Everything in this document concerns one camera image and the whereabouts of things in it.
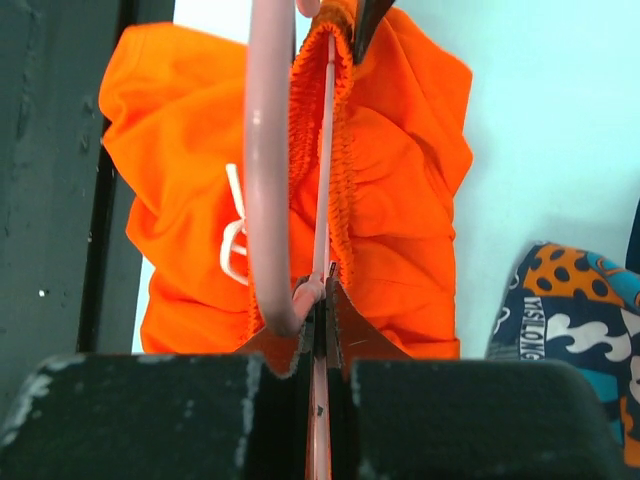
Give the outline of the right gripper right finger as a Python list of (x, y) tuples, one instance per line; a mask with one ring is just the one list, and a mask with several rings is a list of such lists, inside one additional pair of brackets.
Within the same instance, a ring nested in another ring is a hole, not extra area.
[(336, 479), (628, 479), (594, 389), (561, 362), (416, 360), (327, 287)]

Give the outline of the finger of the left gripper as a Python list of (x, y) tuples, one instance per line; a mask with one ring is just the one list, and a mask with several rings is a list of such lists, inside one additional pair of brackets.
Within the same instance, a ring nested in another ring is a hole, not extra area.
[(352, 42), (352, 58), (355, 65), (360, 65), (371, 44), (374, 34), (395, 0), (358, 0), (354, 37)]

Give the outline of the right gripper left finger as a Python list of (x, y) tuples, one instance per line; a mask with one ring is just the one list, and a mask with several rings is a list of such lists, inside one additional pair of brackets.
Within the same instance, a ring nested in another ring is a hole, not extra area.
[(60, 355), (1, 429), (5, 479), (301, 479), (314, 327), (220, 355)]

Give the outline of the pink wire hanger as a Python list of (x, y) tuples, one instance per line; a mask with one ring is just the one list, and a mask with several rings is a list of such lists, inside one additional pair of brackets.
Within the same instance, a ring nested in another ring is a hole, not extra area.
[(324, 67), (320, 173), (312, 272), (296, 293), (289, 256), (289, 69), (295, 15), (312, 17), (317, 1), (256, 1), (251, 10), (245, 102), (244, 186), (249, 264), (266, 326), (281, 336), (300, 332), (313, 314), (307, 458), (313, 479), (329, 479), (331, 441), (326, 359), (326, 296), (329, 276), (328, 201), (333, 140), (336, 41), (327, 40)]

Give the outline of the bright orange shorts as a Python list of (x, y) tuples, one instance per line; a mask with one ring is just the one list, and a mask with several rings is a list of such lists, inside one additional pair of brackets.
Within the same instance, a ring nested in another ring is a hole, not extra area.
[[(336, 47), (330, 255), (354, 307), (414, 358), (455, 359), (453, 198), (472, 162), (472, 75), (403, 11), (353, 60), (352, 1), (326, 1), (291, 69), (291, 275), (312, 268), (327, 47)], [(103, 144), (133, 189), (127, 234), (154, 265), (147, 353), (229, 353), (263, 320), (252, 284), (220, 267), (238, 217), (225, 172), (241, 165), (243, 45), (171, 23), (125, 30), (106, 69)]]

